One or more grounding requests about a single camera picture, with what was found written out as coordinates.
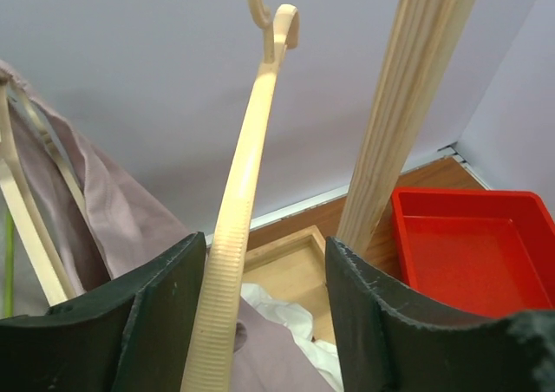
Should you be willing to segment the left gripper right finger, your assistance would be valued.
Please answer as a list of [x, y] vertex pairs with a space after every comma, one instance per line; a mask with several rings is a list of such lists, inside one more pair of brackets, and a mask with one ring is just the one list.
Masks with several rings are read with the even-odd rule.
[[487, 318], [427, 297], [328, 237], [326, 283], [347, 391], [552, 391], [554, 313]]

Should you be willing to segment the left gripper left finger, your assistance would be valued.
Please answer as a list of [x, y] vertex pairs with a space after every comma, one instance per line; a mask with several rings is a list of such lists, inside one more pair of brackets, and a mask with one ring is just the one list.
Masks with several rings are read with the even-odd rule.
[[206, 258], [194, 233], [39, 317], [1, 322], [3, 391], [177, 391]]

